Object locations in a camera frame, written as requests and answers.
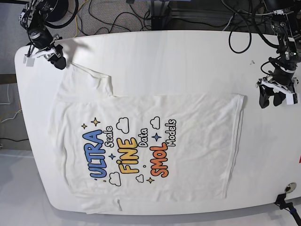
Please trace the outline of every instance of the blue letters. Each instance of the blue letters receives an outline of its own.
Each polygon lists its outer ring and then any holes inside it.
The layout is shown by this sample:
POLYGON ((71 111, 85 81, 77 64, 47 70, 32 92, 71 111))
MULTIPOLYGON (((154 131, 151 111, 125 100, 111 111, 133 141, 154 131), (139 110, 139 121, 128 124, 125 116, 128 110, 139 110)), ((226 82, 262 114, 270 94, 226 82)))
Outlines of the blue letters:
POLYGON ((105 153, 105 150, 101 149, 103 146, 103 140, 97 138, 97 135, 100 135, 102 133, 103 132, 99 129, 89 133, 85 133, 83 135, 84 139, 97 143, 96 146, 89 143, 84 145, 86 159, 87 162, 89 162, 88 164, 89 171, 99 172, 99 173, 90 173, 90 176, 93 178, 104 178, 107 175, 107 172, 104 169, 107 167, 107 165, 105 163, 104 156, 102 155, 105 153), (92 160, 99 160, 100 164, 91 163, 92 160))

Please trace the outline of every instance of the yellow cable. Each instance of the yellow cable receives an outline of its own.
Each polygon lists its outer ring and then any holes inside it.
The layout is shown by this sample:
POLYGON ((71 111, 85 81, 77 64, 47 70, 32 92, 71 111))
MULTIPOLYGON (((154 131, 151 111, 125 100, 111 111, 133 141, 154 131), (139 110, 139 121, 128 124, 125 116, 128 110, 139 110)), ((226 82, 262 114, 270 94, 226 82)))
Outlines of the yellow cable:
MULTIPOLYGON (((88 0, 85 0, 85 1, 83 2, 83 4, 80 5, 78 11, 80 11, 80 9, 85 5, 85 3, 86 3, 87 1, 88 1, 88 0)), ((78 26, 78 24, 77 24, 77 14, 76 14, 76 16, 75 16, 75 24, 76 24, 76 35, 74 36, 74 38, 76 38, 76 36, 79 34, 79 26, 78 26)))
POLYGON ((6 116, 6 115, 8 115, 8 114, 11 114, 11 113, 20 113, 20 112, 22 111, 20 100, 19 100, 19 108, 20 108, 20 110, 17 111, 17 112, 7 112, 7 113, 3 114, 3 115, 0 117, 0 121, 2 121, 2 119, 4 118, 4 116, 6 116))

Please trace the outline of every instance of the cloud icon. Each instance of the cloud icon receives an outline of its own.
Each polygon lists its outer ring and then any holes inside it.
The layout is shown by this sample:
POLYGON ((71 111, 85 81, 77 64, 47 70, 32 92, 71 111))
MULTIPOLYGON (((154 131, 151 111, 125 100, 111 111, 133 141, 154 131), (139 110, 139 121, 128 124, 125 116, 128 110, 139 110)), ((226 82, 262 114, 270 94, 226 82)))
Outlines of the cloud icon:
POLYGON ((118 187, 121 186, 120 174, 118 172, 110 173, 109 183, 118 187))
POLYGON ((137 176, 137 177, 136 177, 136 180, 137 180, 139 183, 143 183, 143 182, 144 182, 143 175, 140 174, 139 176, 137 176))
POLYGON ((116 128, 121 130, 123 133, 128 133, 129 127, 128 127, 128 118, 120 118, 118 120, 118 123, 116 124, 116 128))
POLYGON ((160 118, 156 116, 150 121, 150 124, 154 129, 160 129, 160 118))

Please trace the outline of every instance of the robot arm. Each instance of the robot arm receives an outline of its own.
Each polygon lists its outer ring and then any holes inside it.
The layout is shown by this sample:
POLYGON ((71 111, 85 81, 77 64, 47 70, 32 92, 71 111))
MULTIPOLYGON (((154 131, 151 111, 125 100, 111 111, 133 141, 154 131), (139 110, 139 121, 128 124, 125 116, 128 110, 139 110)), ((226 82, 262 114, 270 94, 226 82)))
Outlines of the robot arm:
POLYGON ((270 57, 269 61, 261 66, 262 72, 267 76, 257 82, 260 89, 259 104, 261 108, 269 106, 271 96, 274 96, 274 106, 280 105, 285 99, 288 105, 297 104, 300 102, 299 94, 295 92, 298 80, 293 76, 297 63, 301 62, 301 32, 296 18, 301 4, 299 1, 293 0, 265 0, 264 2, 255 7, 252 21, 265 43, 277 49, 279 57, 270 57), (268 11, 274 12, 271 26, 277 34, 279 45, 270 43, 256 25, 255 13, 261 7, 266 7, 268 11), (267 63, 274 66, 273 72, 263 71, 262 68, 267 63))
POLYGON ((47 26, 52 28, 62 28, 68 25, 75 17, 78 11, 78 0, 75 0, 75 11, 68 22, 63 25, 52 25, 46 21, 48 14, 51 13, 59 0, 31 0, 28 2, 19 17, 21 26, 26 30, 31 46, 39 49, 34 55, 31 55, 31 47, 27 57, 44 58, 52 63, 58 69, 66 67, 66 59, 63 56, 63 47, 55 45, 55 40, 50 34, 47 26))

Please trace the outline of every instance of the white table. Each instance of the white table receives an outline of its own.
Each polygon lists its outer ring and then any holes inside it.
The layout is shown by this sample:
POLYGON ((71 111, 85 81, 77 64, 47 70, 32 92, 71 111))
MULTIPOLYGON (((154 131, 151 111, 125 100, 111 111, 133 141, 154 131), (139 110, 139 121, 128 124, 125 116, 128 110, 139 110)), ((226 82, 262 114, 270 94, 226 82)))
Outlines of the white table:
MULTIPOLYGON (((164 215, 221 211, 272 203, 291 182, 301 196, 301 105, 261 109, 255 83, 262 63, 277 56, 258 35, 244 54, 231 52, 228 32, 164 31, 96 35, 58 41, 69 61, 112 77, 120 96, 232 92, 246 95, 239 151, 224 200, 147 203, 120 201, 122 212, 109 214, 164 215)), ((274 43, 276 37, 269 37, 274 43)), ((248 43, 247 33, 233 34, 233 48, 248 43)), ((51 204, 81 211, 55 166, 46 126, 63 71, 45 59, 25 67, 24 54, 15 57, 25 124, 38 170, 51 204)), ((265 70, 272 69, 267 65, 265 70)))

